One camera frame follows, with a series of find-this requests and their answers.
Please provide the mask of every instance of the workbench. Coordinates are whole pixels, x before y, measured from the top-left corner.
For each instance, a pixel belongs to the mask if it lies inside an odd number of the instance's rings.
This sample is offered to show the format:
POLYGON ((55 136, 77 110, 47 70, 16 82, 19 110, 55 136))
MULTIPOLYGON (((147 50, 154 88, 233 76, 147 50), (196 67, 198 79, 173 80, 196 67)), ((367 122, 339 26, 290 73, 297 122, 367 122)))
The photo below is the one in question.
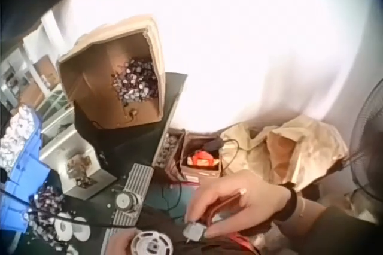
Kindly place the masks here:
MULTIPOLYGON (((87 201, 66 196, 64 210, 74 210, 76 216, 82 216, 87 221, 112 223, 116 196, 114 190, 121 190, 121 186, 125 185, 134 163, 152 165, 172 120, 186 78, 184 74, 166 73, 165 107, 162 121, 157 123, 116 130, 97 130, 75 106, 76 129, 98 153, 103 154, 106 158, 104 164, 118 180, 87 201)), ((60 186, 59 176, 55 171, 51 171, 47 181, 50 185, 60 186)), ((91 237, 87 242, 80 242, 73 237, 70 244, 80 254, 98 255, 104 235, 105 229, 91 227, 91 237)), ((15 254, 62 254, 45 242, 32 241, 31 238, 31 235, 22 235, 15 254)))

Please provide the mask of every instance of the blue plastic bin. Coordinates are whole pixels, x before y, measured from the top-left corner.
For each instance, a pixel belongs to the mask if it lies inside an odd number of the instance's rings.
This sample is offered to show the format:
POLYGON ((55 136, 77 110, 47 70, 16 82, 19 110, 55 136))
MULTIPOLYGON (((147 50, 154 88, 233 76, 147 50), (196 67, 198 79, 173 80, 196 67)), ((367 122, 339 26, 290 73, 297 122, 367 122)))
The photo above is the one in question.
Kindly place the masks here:
MULTIPOLYGON (((5 184, 7 192, 26 202, 29 202, 30 195, 34 194, 44 184, 50 172, 50 168, 39 161, 42 145, 41 120, 34 112, 33 117, 35 130, 26 141, 24 149, 20 152, 12 171, 8 174, 9 178, 18 185, 10 181, 5 184)), ((28 207, 2 194, 0 228, 25 233, 28 223, 23 218, 23 214, 27 209, 28 207)))

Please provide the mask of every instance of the hand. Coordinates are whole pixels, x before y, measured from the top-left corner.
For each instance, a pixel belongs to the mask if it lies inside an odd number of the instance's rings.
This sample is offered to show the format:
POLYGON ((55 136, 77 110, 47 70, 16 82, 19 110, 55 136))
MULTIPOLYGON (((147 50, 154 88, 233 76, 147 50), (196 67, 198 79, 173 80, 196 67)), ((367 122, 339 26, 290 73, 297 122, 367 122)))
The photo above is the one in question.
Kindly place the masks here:
POLYGON ((198 221, 206 208, 218 198, 232 195, 240 189, 246 190, 241 197, 240 211, 212 224, 205 232, 206 238, 228 235, 257 226, 280 211, 290 197, 286 188, 269 184, 255 173, 242 170, 198 188, 188 204, 185 221, 198 221))
POLYGON ((131 255, 130 242, 138 233, 137 229, 128 229, 113 235, 108 242, 106 255, 131 255))

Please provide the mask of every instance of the electric fan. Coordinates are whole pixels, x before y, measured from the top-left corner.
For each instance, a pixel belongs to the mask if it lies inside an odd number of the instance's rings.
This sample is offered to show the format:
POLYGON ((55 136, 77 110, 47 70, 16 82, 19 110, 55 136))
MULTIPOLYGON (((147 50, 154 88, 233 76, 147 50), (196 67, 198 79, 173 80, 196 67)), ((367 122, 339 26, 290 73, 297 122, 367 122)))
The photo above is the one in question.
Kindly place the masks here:
POLYGON ((351 173, 368 197, 383 203, 383 80, 361 109, 351 137, 351 173))

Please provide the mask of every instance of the white spool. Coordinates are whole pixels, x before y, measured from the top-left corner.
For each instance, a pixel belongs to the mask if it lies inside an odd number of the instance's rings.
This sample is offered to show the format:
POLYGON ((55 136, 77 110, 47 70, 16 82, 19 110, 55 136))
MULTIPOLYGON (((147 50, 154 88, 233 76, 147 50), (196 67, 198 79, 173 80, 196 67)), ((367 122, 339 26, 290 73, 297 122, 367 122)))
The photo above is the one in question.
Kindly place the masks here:
POLYGON ((172 255, 173 244, 169 237, 156 231, 143 231, 133 238, 132 255, 172 255))
MULTIPOLYGON (((74 218, 76 221, 86 222, 85 218, 76 217, 74 218)), ((81 242, 86 242, 90 238, 90 227, 87 225, 77 225, 72 224, 73 227, 73 235, 77 238, 77 240, 81 242)))
POLYGON ((121 192, 115 198, 116 207, 126 213, 134 213, 140 205, 140 198, 132 192, 121 192))
MULTIPOLYGON (((68 219, 71 218, 71 216, 67 213, 59 213, 58 215, 60 217, 64 217, 68 219)), ((54 228, 57 232, 58 240, 68 242, 70 239, 72 239, 72 236, 73 236, 72 223, 65 222, 60 219, 56 219, 54 221, 54 228)))

